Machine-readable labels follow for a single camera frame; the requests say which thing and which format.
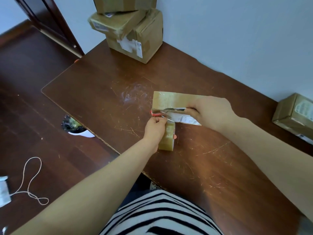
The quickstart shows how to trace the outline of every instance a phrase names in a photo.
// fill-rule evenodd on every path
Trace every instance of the wooden desk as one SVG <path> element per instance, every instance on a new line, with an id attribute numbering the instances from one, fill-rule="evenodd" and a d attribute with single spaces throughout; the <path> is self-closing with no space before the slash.
<path id="1" fill-rule="evenodd" d="M 104 41 L 42 92 L 123 153 L 143 137 L 155 90 L 225 97 L 239 116 L 312 151 L 271 122 L 275 101 L 166 43 L 144 65 Z M 201 126 L 176 128 L 174 151 L 158 151 L 144 169 L 151 180 L 205 208 L 225 234 L 296 234 L 299 211 L 236 145 Z"/>

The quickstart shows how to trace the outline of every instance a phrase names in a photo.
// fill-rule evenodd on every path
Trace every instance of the striped shirt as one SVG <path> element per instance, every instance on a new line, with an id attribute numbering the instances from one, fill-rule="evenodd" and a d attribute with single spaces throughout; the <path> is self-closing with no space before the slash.
<path id="1" fill-rule="evenodd" d="M 121 207 L 100 235 L 223 235 L 206 212 L 164 190 L 155 190 Z"/>

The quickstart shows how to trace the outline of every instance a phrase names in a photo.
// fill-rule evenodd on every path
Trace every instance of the door frame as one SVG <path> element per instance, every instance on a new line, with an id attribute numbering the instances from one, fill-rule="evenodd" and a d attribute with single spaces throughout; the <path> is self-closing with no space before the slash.
<path id="1" fill-rule="evenodd" d="M 59 28 L 64 33 L 65 37 L 67 38 L 66 41 L 71 43 L 71 48 L 74 48 L 74 50 L 78 51 L 81 55 L 84 55 L 83 50 L 81 49 L 80 45 L 78 44 L 75 36 L 73 35 L 72 31 L 68 27 L 65 19 L 63 18 L 60 10 L 58 9 L 57 5 L 55 4 L 54 0 L 41 0 L 46 8 L 49 10 L 49 12 L 52 14 L 52 17 L 54 21 L 57 23 Z M 28 7 L 28 5 L 24 2 L 24 0 L 16 0 L 16 2 L 19 4 L 19 6 L 24 10 L 26 15 L 29 17 L 29 19 L 32 21 L 33 25 L 38 28 L 39 30 L 47 31 L 49 34 L 53 35 L 57 39 L 61 39 L 64 41 L 64 37 L 60 36 L 60 34 L 56 33 L 54 30 L 50 29 L 47 26 L 42 25 L 38 19 L 36 18 L 35 14 L 32 12 L 32 10 Z"/>

